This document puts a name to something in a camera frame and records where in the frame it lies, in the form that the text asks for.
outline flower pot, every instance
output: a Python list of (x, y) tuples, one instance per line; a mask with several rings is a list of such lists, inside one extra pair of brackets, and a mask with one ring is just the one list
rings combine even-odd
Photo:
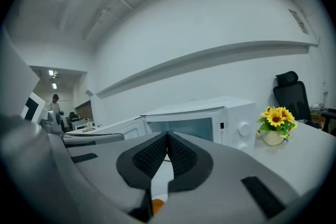
[(282, 131), (268, 131), (264, 134), (263, 140), (269, 146), (277, 146), (280, 145), (284, 138), (281, 137)]

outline person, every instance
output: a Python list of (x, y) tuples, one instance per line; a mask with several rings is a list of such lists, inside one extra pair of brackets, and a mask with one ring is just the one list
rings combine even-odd
[[(58, 94), (55, 93), (52, 96), (52, 101), (47, 105), (47, 109), (48, 110), (53, 110), (54, 113), (59, 113), (60, 115), (64, 115), (63, 111), (59, 107), (59, 104), (57, 102), (58, 100), (59, 100)], [(61, 119), (61, 127), (62, 127), (62, 131), (65, 132), (63, 119)]]

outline microwave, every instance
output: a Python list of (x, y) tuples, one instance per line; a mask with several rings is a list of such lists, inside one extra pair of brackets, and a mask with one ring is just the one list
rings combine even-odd
[(256, 104), (233, 97), (191, 100), (149, 111), (131, 119), (64, 134), (64, 143), (107, 143), (115, 135), (123, 139), (154, 133), (179, 132), (253, 153), (257, 117)]

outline air vent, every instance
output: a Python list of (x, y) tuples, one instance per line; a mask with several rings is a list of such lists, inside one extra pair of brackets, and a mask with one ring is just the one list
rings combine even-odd
[(299, 27), (301, 28), (302, 32), (304, 32), (305, 34), (308, 34), (305, 25), (303, 24), (303, 22), (301, 21), (299, 15), (297, 14), (297, 12), (295, 12), (294, 10), (288, 9), (289, 12), (293, 15), (294, 19), (297, 21)]

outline flower bouquet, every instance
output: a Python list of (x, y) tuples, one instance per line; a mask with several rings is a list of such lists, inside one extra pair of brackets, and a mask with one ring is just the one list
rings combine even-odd
[(284, 140), (288, 142), (291, 137), (289, 132), (297, 128), (298, 123), (294, 121), (293, 115), (286, 108), (267, 107), (261, 118), (257, 121), (261, 123), (257, 134), (266, 131), (263, 139), (269, 146), (281, 144)]

